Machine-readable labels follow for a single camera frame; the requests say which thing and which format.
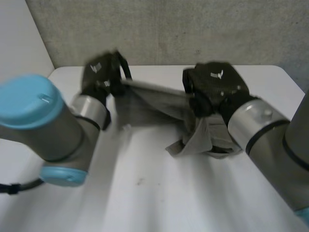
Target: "gray cloth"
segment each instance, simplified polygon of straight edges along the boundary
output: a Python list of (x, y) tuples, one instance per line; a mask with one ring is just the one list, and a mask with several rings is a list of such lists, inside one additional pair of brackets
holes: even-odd
[(115, 97), (118, 125), (178, 125), (183, 129), (183, 138), (166, 148), (173, 156), (204, 153), (221, 159), (240, 151), (220, 115), (195, 117), (188, 103), (192, 95), (138, 81), (122, 83), (126, 93)]

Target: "white table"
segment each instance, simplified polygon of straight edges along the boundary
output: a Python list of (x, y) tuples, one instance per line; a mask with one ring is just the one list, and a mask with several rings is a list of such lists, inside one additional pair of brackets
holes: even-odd
[[(183, 89), (187, 66), (133, 66), (133, 79)], [(292, 118), (304, 93), (276, 66), (236, 66), (252, 94)], [(81, 67), (50, 80), (70, 102)], [(112, 98), (108, 101), (115, 122)], [(173, 126), (101, 133), (84, 186), (52, 185), (0, 195), (1, 232), (305, 232), (305, 225), (243, 153), (224, 160), (192, 154), (172, 158)], [(0, 140), (0, 183), (35, 178), (40, 159)]]

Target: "concrete wall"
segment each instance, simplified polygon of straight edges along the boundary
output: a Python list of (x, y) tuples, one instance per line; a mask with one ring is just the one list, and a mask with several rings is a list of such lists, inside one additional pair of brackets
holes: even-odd
[(132, 65), (271, 64), (309, 87), (308, 0), (27, 0), (56, 67), (118, 48)]

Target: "white wall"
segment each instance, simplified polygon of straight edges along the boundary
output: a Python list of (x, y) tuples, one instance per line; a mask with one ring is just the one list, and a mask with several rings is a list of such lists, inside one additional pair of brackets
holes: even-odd
[[(0, 83), (23, 73), (46, 77), (54, 66), (24, 0), (0, 0)], [(37, 178), (41, 159), (25, 145), (0, 139), (0, 183)], [(22, 224), (27, 198), (0, 194), (0, 231), (13, 232)], [(14, 215), (9, 211), (16, 209)]]
[(23, 73), (54, 70), (24, 0), (0, 0), (0, 82)]

